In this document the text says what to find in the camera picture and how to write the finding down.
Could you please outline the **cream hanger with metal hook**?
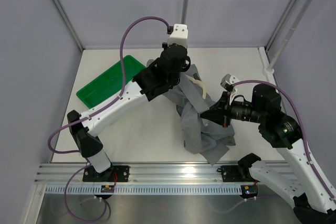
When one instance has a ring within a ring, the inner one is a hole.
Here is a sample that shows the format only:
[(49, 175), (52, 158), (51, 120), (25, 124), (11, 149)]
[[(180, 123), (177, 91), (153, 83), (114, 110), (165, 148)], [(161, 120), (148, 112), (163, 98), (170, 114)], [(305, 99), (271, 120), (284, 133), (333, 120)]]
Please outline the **cream hanger with metal hook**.
[(206, 90), (205, 84), (201, 80), (196, 80), (195, 78), (193, 78), (191, 76), (186, 76), (186, 77), (189, 79), (189, 81), (198, 85), (202, 89), (202, 98), (205, 100), (206, 95), (207, 95), (207, 90)]

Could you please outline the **grey button-up shirt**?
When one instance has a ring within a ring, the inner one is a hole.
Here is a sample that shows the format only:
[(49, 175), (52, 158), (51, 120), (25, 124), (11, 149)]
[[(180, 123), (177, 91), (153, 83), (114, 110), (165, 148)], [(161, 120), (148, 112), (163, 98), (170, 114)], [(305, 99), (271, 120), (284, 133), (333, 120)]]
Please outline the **grey button-up shirt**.
[(187, 72), (181, 74), (179, 84), (163, 95), (176, 105), (184, 148), (192, 154), (201, 154), (208, 163), (214, 165), (231, 146), (236, 145), (235, 131), (232, 126), (223, 128), (200, 117), (200, 114), (215, 104), (215, 101), (208, 92), (204, 100), (202, 89), (186, 76), (201, 80), (196, 65), (192, 64)]

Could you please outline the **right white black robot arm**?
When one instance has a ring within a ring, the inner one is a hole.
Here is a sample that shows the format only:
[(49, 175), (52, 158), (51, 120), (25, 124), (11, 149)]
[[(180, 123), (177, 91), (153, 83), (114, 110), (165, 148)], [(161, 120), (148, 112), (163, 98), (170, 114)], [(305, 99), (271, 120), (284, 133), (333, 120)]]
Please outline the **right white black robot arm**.
[(200, 114), (222, 127), (232, 120), (257, 123), (258, 131), (285, 159), (298, 182), (268, 167), (253, 153), (238, 161), (238, 176), (265, 184), (285, 200), (301, 223), (335, 223), (335, 187), (316, 162), (308, 145), (299, 115), (295, 118), (281, 110), (281, 98), (292, 100), (278, 86), (254, 81), (252, 100), (237, 101), (233, 90), (240, 83), (225, 84), (220, 99)]

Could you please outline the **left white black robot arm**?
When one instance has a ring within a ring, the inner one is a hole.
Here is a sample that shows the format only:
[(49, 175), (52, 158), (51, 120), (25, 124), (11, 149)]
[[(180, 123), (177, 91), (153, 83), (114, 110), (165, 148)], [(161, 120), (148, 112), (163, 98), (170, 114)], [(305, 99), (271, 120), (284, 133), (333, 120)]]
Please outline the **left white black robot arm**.
[(129, 81), (122, 94), (115, 94), (88, 111), (67, 114), (72, 135), (79, 152), (94, 168), (94, 175), (102, 182), (113, 174), (112, 164), (99, 134), (127, 110), (147, 103), (178, 85), (182, 72), (191, 65), (187, 49), (171, 44), (148, 67), (137, 73)]

